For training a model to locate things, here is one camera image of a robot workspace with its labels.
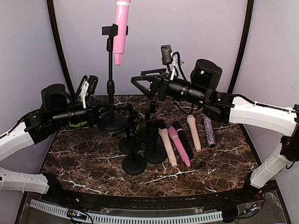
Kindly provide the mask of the black tripod mic stand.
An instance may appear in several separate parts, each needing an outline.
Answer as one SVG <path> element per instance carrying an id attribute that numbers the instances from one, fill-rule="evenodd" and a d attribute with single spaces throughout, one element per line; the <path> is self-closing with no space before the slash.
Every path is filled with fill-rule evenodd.
<path id="1" fill-rule="evenodd" d="M 136 111 L 133 105 L 129 102 L 124 107 L 120 107 L 121 114 L 125 115 L 128 120 L 127 128 L 129 133 L 136 134 L 138 125 L 142 123 L 143 118 L 141 114 Z"/>

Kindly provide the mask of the tall beige microphone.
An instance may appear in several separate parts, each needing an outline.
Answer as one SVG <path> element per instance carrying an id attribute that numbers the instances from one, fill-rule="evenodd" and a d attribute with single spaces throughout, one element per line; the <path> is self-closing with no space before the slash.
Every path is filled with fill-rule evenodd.
<path id="1" fill-rule="evenodd" d="M 174 154 L 174 151 L 173 151 L 173 148 L 172 148 L 172 145 L 171 145 L 171 142 L 170 142 L 170 138 L 169 138 L 169 135 L 168 135 L 168 129 L 165 128 L 165 129 L 158 129 L 158 133 L 160 135 L 160 137 L 162 138 L 162 141 L 164 143 L 164 147 L 165 147 L 165 150 L 166 150 L 166 153 L 167 153 L 167 156 L 168 156 L 168 159 L 169 159 L 169 162 L 171 164 L 171 166 L 173 168 L 177 167 L 177 159 L 176 159 L 176 156 Z"/>

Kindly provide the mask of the pink microphone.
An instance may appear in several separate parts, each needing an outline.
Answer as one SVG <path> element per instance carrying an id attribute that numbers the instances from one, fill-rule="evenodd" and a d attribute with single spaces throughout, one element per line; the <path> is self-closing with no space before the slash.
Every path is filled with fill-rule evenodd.
<path id="1" fill-rule="evenodd" d="M 130 0 L 117 0 L 116 1 L 116 16 L 115 24 L 118 27 L 117 35 L 114 37 L 113 53 L 114 64 L 120 66 L 123 60 L 125 51 L 125 42 L 127 35 L 128 13 Z"/>
<path id="2" fill-rule="evenodd" d="M 170 127 L 168 129 L 169 137 L 172 139 L 182 161 L 185 165 L 189 168 L 191 166 L 189 156 L 187 155 L 182 142 L 179 139 L 178 132 L 175 130 L 174 127 Z"/>

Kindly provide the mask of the beige microphone round head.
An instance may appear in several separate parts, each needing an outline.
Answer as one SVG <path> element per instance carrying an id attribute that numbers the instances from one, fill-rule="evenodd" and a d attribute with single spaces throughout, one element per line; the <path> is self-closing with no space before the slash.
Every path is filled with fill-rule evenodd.
<path id="1" fill-rule="evenodd" d="M 194 143 L 194 147 L 196 149 L 197 152 L 201 152 L 202 151 L 202 147 L 201 147 L 201 142 L 199 139 L 199 134 L 198 134 L 198 130 L 196 127 L 196 119 L 193 115 L 188 115 L 187 116 L 187 123 L 190 127 L 190 131 L 191 131 L 191 135 L 192 135 L 192 139 L 193 139 L 193 143 Z"/>

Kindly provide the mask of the black toy microphone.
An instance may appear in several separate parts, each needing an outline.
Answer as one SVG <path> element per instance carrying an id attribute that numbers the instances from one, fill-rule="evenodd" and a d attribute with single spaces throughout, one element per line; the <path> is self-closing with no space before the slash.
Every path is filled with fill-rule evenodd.
<path id="1" fill-rule="evenodd" d="M 183 127 L 181 125 L 181 123 L 179 121 L 174 121 L 173 122 L 173 127 L 175 128 L 175 130 L 177 131 L 178 133 L 178 137 L 188 155 L 188 157 L 190 159 L 193 159 L 194 158 L 194 154 L 193 154 L 193 151 L 192 151 L 192 148 L 191 148 L 191 145 L 187 139 L 187 135 L 185 134 L 184 130 L 183 130 Z"/>

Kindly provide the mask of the black stand with textured grip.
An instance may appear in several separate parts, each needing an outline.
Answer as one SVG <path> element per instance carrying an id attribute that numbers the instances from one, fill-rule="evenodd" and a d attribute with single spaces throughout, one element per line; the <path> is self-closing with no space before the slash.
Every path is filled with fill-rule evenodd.
<path id="1" fill-rule="evenodd" d="M 122 161 L 122 168 L 128 175 L 140 175 L 147 168 L 145 158 L 138 154 L 141 150 L 141 142 L 136 137 L 130 139 L 128 143 L 130 154 L 128 154 Z"/>

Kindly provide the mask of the black clip mic stand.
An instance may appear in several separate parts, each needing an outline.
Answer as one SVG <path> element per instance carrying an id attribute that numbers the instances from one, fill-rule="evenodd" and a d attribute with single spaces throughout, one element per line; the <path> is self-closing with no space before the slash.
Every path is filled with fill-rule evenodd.
<path id="1" fill-rule="evenodd" d="M 146 146 L 144 158 L 148 163 L 160 164 L 165 161 L 167 154 L 163 146 L 158 144 L 159 128 L 166 128 L 166 123 L 162 119 L 149 119 L 147 126 L 152 128 L 152 143 Z"/>

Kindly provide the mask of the purple rhinestone microphone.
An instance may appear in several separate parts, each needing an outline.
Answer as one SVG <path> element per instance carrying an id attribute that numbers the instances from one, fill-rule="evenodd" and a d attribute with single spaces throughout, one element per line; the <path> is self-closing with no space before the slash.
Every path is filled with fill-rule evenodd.
<path id="1" fill-rule="evenodd" d="M 211 120 L 207 117 L 203 117 L 204 127 L 206 131 L 207 143 L 209 147 L 215 147 L 214 131 Z"/>

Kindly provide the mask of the round-base stand of tall beige mic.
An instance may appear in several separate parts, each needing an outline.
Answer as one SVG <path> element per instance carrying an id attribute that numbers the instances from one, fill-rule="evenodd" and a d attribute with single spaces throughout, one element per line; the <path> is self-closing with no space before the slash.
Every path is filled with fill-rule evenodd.
<path id="1" fill-rule="evenodd" d="M 135 133 L 135 125 L 132 119 L 128 119 L 128 126 L 125 128 L 126 136 L 119 142 L 119 150 L 123 154 L 131 154 L 131 147 L 135 153 L 141 150 L 141 142 L 134 135 L 131 135 L 131 131 Z"/>

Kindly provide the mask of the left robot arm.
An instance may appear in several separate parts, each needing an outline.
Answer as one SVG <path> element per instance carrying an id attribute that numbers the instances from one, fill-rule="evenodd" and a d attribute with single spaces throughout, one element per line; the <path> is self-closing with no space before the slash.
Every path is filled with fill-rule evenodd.
<path id="1" fill-rule="evenodd" d="M 99 125 L 117 107 L 89 100 L 77 103 L 63 84 L 52 84 L 41 91 L 42 105 L 21 117 L 16 125 L 0 137 L 0 159 L 4 160 L 21 149 L 37 145 L 55 134 L 61 127 L 86 121 Z M 55 203 L 63 203 L 66 193 L 61 190 L 54 174 L 27 174 L 0 170 L 0 189 L 47 194 Z"/>

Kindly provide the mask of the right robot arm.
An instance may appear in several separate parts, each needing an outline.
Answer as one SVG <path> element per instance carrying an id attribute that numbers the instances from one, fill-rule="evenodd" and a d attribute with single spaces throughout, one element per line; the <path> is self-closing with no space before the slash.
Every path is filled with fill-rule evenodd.
<path id="1" fill-rule="evenodd" d="M 131 83 L 147 98 L 167 96 L 196 105 L 211 120 L 246 124 L 282 134 L 277 149 L 249 176 L 238 198 L 249 202 L 271 178 L 292 162 L 299 160 L 299 106 L 279 107 L 259 103 L 240 94 L 216 91 L 222 69 L 215 63 L 198 59 L 190 81 L 172 78 L 165 71 L 149 70 L 132 77 Z"/>

